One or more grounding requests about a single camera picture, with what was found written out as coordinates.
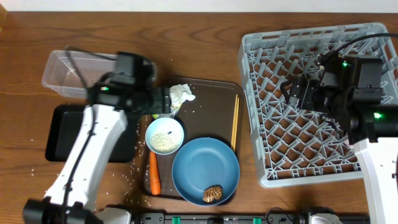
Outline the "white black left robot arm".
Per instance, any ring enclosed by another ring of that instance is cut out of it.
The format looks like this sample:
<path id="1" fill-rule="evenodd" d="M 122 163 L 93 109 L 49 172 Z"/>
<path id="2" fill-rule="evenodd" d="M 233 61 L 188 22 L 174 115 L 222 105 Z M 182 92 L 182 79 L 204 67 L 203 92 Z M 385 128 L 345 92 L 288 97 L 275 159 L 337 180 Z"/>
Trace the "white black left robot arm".
<path id="1" fill-rule="evenodd" d="M 170 112 L 167 87 L 153 86 L 157 66 L 145 56 L 118 52 L 115 67 L 92 86 L 72 58 L 65 55 L 86 90 L 88 104 L 68 159 L 42 200 L 29 199 L 22 211 L 25 223 L 134 223 L 122 205 L 95 211 L 97 190 L 111 153 L 129 118 Z"/>

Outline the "white tissue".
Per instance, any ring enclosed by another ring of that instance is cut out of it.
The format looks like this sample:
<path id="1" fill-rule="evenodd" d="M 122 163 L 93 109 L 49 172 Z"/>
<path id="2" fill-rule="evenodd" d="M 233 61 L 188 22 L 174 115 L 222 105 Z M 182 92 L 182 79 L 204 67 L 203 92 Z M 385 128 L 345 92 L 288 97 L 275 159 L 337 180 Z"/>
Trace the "white tissue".
<path id="1" fill-rule="evenodd" d="M 178 84 L 170 87 L 170 99 L 174 108 L 181 107 L 185 101 L 193 101 L 196 96 L 188 84 Z"/>

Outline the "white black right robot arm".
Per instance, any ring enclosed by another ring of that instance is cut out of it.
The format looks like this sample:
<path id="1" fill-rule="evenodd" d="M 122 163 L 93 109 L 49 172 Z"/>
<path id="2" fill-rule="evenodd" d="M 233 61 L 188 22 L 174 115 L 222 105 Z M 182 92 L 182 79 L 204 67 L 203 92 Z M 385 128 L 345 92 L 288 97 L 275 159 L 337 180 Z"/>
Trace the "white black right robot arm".
<path id="1" fill-rule="evenodd" d="M 397 105 L 381 102 L 382 60 L 346 55 L 319 61 L 321 80 L 283 82 L 286 102 L 337 120 L 354 147 L 371 223 L 397 223 Z"/>

